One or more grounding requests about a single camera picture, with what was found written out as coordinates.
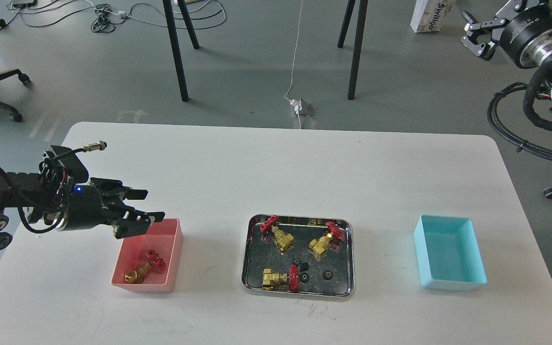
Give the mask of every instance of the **floor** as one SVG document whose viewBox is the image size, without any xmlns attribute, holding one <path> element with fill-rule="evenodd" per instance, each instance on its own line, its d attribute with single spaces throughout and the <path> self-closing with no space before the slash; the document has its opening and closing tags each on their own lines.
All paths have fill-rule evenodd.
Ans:
<svg viewBox="0 0 552 345">
<path fill-rule="evenodd" d="M 38 0 L 37 6 L 51 1 Z M 159 0 L 146 1 L 162 9 Z M 7 2 L 0 0 L 0 16 L 10 20 L 13 13 L 6 10 Z M 113 0 L 111 5 L 115 12 L 128 12 L 134 3 Z M 92 33 L 96 15 L 91 10 L 47 28 L 29 28 L 16 18 L 0 32 L 0 71 L 21 68 L 32 83 L 24 87 L 15 78 L 0 82 L 0 100 L 24 116 L 23 122 L 15 123 L 0 110 L 0 165 L 8 171 L 37 171 L 42 152 L 60 144 L 68 129 L 82 121 L 297 128 L 283 94 L 291 81 L 301 2 L 221 3 L 227 21 L 197 31 L 199 50 L 193 50 L 186 32 L 178 30 L 191 98 L 187 103 L 180 100 L 165 28 L 128 20 L 113 33 Z M 346 90 L 355 20 L 344 49 L 338 49 L 345 2 L 304 3 L 290 93 L 314 107 L 313 118 L 303 118 L 303 129 L 491 136 L 552 276 L 552 200 L 542 194 L 552 186 L 552 162 L 516 153 L 486 120 L 493 94 L 514 81 L 529 81 L 533 70 L 518 69 L 501 50 L 490 62 L 484 61 L 460 43 L 465 22 L 459 12 L 489 19 L 504 0 L 459 0 L 442 31 L 431 34 L 410 29 L 414 3 L 370 2 L 354 101 L 346 99 Z M 27 24 L 48 24 L 87 5 L 79 0 L 22 19 Z M 194 15 L 217 10 L 212 3 Z M 137 6 L 133 15 L 165 24 L 149 6 Z M 198 20 L 195 26 L 217 24 L 221 18 Z M 521 98 L 515 94 L 500 104 L 503 121 L 519 136 L 552 147 L 552 133 L 536 129 L 523 116 Z M 549 116 L 547 105 L 537 109 Z M 142 144 L 142 138 L 129 140 Z M 311 153 L 312 148 L 300 150 Z M 132 161 L 129 168 L 143 169 Z M 13 232 L 18 218 L 13 212 L 6 214 L 12 219 L 6 230 Z"/>
</svg>

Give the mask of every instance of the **cardboard box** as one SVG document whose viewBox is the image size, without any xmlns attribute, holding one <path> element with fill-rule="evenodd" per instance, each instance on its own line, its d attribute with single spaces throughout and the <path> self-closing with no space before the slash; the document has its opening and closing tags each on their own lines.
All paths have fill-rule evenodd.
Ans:
<svg viewBox="0 0 552 345">
<path fill-rule="evenodd" d="M 416 33 L 440 31 L 455 0 L 416 0 L 410 26 Z"/>
</svg>

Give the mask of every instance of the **table leg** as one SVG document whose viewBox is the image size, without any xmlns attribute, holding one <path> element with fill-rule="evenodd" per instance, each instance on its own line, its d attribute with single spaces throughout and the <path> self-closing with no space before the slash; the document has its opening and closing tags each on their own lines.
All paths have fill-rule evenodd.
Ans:
<svg viewBox="0 0 552 345">
<path fill-rule="evenodd" d="M 361 43 L 363 41 L 363 29 L 366 26 L 366 12 L 368 0 L 359 2 L 359 18 L 357 19 L 357 32 L 355 33 L 355 46 L 353 48 L 353 64 L 351 66 L 351 78 L 348 82 L 348 99 L 355 99 L 355 87 L 357 87 L 357 74 L 359 73 L 359 59 L 361 57 Z"/>
<path fill-rule="evenodd" d="M 184 0 L 178 0 L 178 7 L 180 7 L 180 13 L 182 14 L 182 19 L 184 19 L 186 30 L 189 32 L 189 37 L 191 37 L 193 49 L 199 49 L 199 42 L 197 41 L 197 36 L 195 35 L 195 29 L 193 28 L 189 11 L 186 9 L 186 2 Z"/>
<path fill-rule="evenodd" d="M 186 102 L 189 100 L 189 94 L 186 89 L 186 80 L 184 80 L 184 68 L 182 68 L 182 57 L 180 56 L 180 46 L 178 45 L 178 36 L 176 35 L 176 24 L 173 22 L 173 8 L 171 0 L 163 0 L 163 9 L 165 10 L 165 20 L 167 22 L 167 31 L 169 32 L 169 42 L 172 46 L 173 63 L 176 66 L 176 75 L 178 76 L 180 97 L 183 102 Z"/>
<path fill-rule="evenodd" d="M 351 22 L 353 16 L 353 9 L 355 8 L 355 0 L 348 0 L 346 5 L 346 13 L 344 14 L 344 21 L 342 22 L 342 29 L 340 29 L 340 39 L 338 39 L 338 48 L 344 46 L 344 39 L 346 38 L 346 32 L 348 31 L 348 25 Z"/>
</svg>

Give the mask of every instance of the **chair caster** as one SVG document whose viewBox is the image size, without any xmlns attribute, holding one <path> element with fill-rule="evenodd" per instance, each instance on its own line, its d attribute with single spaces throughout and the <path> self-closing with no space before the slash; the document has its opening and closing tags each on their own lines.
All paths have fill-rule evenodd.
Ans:
<svg viewBox="0 0 552 345">
<path fill-rule="evenodd" d="M 552 199 L 552 188 L 546 188 L 544 191 L 545 198 Z"/>
<path fill-rule="evenodd" d="M 10 120 L 13 120 L 14 122 L 21 122 L 23 120 L 23 116 L 18 112 L 11 112 Z"/>
<path fill-rule="evenodd" d="M 25 73 L 18 74 L 18 80 L 20 80 L 20 82 L 24 85 L 27 85 L 27 83 L 30 81 L 29 76 L 27 76 Z"/>
</svg>

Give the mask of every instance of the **metal tray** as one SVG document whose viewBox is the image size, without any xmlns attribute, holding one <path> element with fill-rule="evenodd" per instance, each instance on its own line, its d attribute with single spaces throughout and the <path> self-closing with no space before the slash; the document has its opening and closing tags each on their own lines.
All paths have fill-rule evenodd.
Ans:
<svg viewBox="0 0 552 345">
<path fill-rule="evenodd" d="M 258 214 L 248 222 L 244 265 L 241 273 L 242 283 L 255 292 L 288 293 L 293 295 L 315 295 L 329 297 L 348 297 L 355 291 L 355 274 L 353 266 L 353 231 L 346 220 L 333 218 L 309 218 L 278 216 L 276 225 L 295 238 L 295 244 L 281 252 L 274 243 L 271 233 L 268 236 L 261 233 L 260 227 L 271 215 Z M 327 253 L 316 260 L 309 251 L 309 243 L 321 237 L 328 229 L 325 223 L 333 221 L 344 230 L 345 238 L 341 243 L 333 241 Z M 305 273 L 309 275 L 308 282 L 301 282 L 298 292 L 291 292 L 288 285 L 275 290 L 264 290 L 263 269 L 271 268 L 279 273 L 288 273 L 294 258 L 300 262 L 309 263 Z M 332 279 L 324 279 L 325 270 L 331 271 Z"/>
</svg>

